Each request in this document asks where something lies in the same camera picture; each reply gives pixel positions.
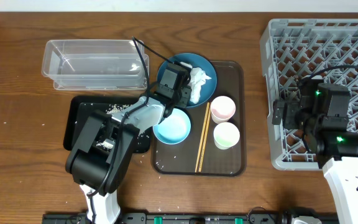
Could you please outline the light blue bowl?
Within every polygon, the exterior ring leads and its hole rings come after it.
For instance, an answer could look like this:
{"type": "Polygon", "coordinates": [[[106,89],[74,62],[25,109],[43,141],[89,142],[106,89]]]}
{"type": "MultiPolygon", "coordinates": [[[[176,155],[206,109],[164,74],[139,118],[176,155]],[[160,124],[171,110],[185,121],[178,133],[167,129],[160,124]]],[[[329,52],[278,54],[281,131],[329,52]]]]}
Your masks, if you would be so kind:
{"type": "Polygon", "coordinates": [[[164,144],[178,144],[184,141],[191,131],[189,116],[178,108],[165,118],[160,124],[153,127],[155,137],[164,144]]]}

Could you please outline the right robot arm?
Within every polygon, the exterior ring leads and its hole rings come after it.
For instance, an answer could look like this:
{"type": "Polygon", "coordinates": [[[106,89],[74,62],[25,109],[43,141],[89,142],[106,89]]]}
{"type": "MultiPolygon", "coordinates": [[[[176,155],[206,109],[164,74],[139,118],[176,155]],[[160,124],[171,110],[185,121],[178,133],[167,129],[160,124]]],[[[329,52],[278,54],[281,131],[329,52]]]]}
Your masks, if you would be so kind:
{"type": "Polygon", "coordinates": [[[304,78],[298,101],[273,102],[274,125],[302,132],[332,192],[340,223],[358,223],[358,133],[348,131],[351,94],[343,85],[304,78]]]}

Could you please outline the pink cup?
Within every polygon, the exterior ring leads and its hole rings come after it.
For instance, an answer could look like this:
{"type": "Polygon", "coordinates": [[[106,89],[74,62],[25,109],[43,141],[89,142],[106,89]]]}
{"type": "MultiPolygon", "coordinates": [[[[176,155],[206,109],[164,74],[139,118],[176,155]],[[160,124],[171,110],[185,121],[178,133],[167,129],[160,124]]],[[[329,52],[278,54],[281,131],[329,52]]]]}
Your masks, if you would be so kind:
{"type": "Polygon", "coordinates": [[[235,112],[236,104],[228,96],[218,96],[211,102],[211,117],[217,124],[228,121],[235,112]]]}

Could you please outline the white rice pile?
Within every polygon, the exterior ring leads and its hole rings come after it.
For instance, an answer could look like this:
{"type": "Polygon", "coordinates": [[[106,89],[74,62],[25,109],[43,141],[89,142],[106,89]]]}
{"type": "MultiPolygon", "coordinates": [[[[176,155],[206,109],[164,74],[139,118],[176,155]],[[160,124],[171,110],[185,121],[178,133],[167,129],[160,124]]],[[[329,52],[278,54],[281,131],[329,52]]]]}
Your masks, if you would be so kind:
{"type": "MultiPolygon", "coordinates": [[[[113,104],[109,105],[109,108],[106,110],[107,114],[113,114],[122,111],[130,107],[130,105],[122,105],[122,104],[113,104]]],[[[144,131],[140,133],[137,137],[137,147],[135,149],[135,153],[145,153],[149,150],[150,147],[150,131],[144,131]]],[[[96,146],[101,147],[101,149],[111,151],[114,148],[114,142],[110,140],[97,140],[96,146]]]]}

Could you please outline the dark blue plate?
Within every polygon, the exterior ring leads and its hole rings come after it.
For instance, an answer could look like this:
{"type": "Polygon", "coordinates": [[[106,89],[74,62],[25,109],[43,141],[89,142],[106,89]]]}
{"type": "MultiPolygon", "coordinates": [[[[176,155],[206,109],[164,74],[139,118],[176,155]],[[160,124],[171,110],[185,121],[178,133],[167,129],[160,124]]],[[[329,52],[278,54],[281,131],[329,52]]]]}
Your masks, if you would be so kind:
{"type": "Polygon", "coordinates": [[[165,67],[167,63],[174,63],[174,62],[185,62],[191,64],[193,67],[199,67],[206,72],[206,74],[211,77],[210,80],[207,80],[206,83],[201,87],[201,97],[200,101],[197,104],[193,104],[188,102],[187,108],[192,108],[195,106],[199,106],[205,102],[213,95],[216,87],[217,87],[217,73],[215,68],[213,67],[212,63],[207,60],[206,58],[193,53],[181,53],[176,54],[167,61],[165,61],[161,66],[165,67]]]}

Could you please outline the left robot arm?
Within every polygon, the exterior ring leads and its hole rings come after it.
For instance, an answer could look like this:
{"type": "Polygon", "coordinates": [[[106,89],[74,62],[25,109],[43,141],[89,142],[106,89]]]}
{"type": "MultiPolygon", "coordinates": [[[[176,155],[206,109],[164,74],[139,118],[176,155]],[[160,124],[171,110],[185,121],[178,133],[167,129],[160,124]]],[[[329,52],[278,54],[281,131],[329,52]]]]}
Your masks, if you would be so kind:
{"type": "Polygon", "coordinates": [[[116,223],[121,208],[117,189],[137,147],[138,137],[160,124],[174,108],[186,108],[191,87],[170,88],[159,84],[136,103],[108,114],[92,112],[71,148],[65,170],[80,185],[88,206],[91,223],[116,223]]]}

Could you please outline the white napkin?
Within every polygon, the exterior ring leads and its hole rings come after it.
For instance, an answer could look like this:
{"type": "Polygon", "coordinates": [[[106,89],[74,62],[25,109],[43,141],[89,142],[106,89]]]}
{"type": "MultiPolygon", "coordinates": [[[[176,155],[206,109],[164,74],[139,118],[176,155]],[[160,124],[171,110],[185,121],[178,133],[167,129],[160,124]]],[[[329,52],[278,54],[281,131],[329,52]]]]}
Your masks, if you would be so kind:
{"type": "Polygon", "coordinates": [[[199,67],[193,67],[189,63],[180,62],[180,65],[185,68],[190,69],[190,82],[189,86],[191,87],[191,95],[190,102],[193,104],[197,104],[200,101],[201,97],[201,87],[206,83],[207,80],[210,80],[209,77],[204,70],[199,67]]]}

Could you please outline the white green cup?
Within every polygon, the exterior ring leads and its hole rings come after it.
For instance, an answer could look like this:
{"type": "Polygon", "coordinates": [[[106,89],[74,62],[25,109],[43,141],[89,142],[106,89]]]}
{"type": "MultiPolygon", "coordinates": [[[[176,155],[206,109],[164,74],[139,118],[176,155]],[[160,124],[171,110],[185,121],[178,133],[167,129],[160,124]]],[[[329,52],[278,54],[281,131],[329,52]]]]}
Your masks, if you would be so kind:
{"type": "Polygon", "coordinates": [[[240,140],[240,131],[232,123],[219,123],[213,131],[214,143],[218,149],[226,150],[235,146],[240,140]]]}

